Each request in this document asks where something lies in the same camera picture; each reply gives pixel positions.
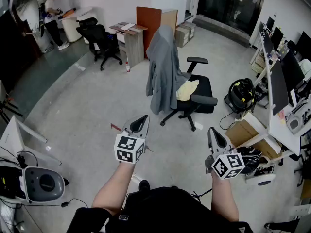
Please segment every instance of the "black office chair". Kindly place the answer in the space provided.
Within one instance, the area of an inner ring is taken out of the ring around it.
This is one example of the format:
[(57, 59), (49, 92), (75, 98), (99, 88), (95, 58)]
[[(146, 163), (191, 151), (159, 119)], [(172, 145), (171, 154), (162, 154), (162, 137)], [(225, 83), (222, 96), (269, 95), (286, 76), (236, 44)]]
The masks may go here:
[[(208, 60), (199, 57), (188, 57), (188, 62), (191, 62), (191, 65), (187, 71), (187, 73), (192, 73), (196, 64), (208, 64)], [(210, 87), (210, 82), (208, 77), (201, 75), (192, 74), (189, 81), (199, 80), (199, 85), (194, 91), (194, 93), (190, 96), (190, 100), (182, 102), (177, 100), (177, 108), (173, 110), (166, 118), (164, 118), (160, 125), (164, 126), (165, 122), (174, 116), (178, 111), (183, 111), (184, 114), (180, 115), (178, 118), (187, 118), (191, 125), (191, 130), (195, 131), (196, 127), (191, 118), (191, 114), (193, 112), (198, 113), (213, 113), (214, 106), (217, 105), (217, 98), (213, 97), (212, 88)]]
[[(122, 65), (122, 60), (115, 55), (119, 52), (118, 41), (115, 34), (109, 34), (105, 31), (103, 25), (97, 24), (97, 19), (94, 17), (78, 21), (80, 27), (76, 30), (89, 41), (89, 49), (95, 55), (94, 60), (100, 55), (104, 56), (104, 60), (101, 63), (101, 71), (103, 71), (103, 64), (109, 57), (112, 57), (119, 61), (119, 65)], [(100, 51), (95, 50), (94, 43), (96, 43)]]

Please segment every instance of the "white shirt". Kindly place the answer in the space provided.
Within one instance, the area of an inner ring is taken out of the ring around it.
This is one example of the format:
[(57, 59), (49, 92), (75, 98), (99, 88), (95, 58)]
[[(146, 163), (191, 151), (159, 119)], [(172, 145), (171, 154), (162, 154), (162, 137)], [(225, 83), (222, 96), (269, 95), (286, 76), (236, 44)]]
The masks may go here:
[[(46, 0), (44, 6), (45, 6), (45, 11), (47, 11), (48, 8), (55, 9), (55, 5), (54, 5), (54, 1), (53, 0)], [(51, 13), (50, 15), (52, 15), (52, 17), (45, 17), (44, 18), (44, 23), (48, 23), (48, 22), (56, 20), (56, 15), (55, 14)]]

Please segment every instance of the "vacuum cleaner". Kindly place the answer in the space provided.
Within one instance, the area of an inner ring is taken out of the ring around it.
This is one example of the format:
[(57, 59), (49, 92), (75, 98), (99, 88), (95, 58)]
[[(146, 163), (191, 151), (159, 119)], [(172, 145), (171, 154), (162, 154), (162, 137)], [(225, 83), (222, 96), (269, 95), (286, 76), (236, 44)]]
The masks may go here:
[(236, 80), (230, 86), (229, 92), (224, 100), (235, 113), (244, 112), (249, 109), (253, 111), (257, 102), (253, 82), (249, 78)]

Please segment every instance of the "man standing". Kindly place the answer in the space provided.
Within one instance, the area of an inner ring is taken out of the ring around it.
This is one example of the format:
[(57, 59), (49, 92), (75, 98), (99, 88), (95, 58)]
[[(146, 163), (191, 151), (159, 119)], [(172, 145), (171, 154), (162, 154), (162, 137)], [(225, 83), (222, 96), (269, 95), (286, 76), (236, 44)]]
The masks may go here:
[(60, 39), (59, 29), (56, 22), (56, 15), (59, 15), (62, 13), (62, 11), (55, 9), (54, 0), (46, 0), (45, 11), (47, 13), (47, 16), (44, 18), (44, 25), (46, 29), (49, 31), (53, 40), (58, 45), (59, 50), (67, 48), (69, 43), (63, 43), (63, 41)]

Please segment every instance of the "gray jacket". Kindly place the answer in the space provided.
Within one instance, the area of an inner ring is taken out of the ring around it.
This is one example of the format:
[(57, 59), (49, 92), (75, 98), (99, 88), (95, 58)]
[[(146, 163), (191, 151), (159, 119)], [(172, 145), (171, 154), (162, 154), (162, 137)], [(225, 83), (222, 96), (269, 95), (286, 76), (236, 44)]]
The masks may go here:
[(155, 32), (146, 53), (150, 61), (146, 95), (153, 95), (152, 112), (158, 115), (160, 111), (176, 109), (176, 91), (191, 74), (179, 69), (178, 51), (170, 26), (161, 26)]

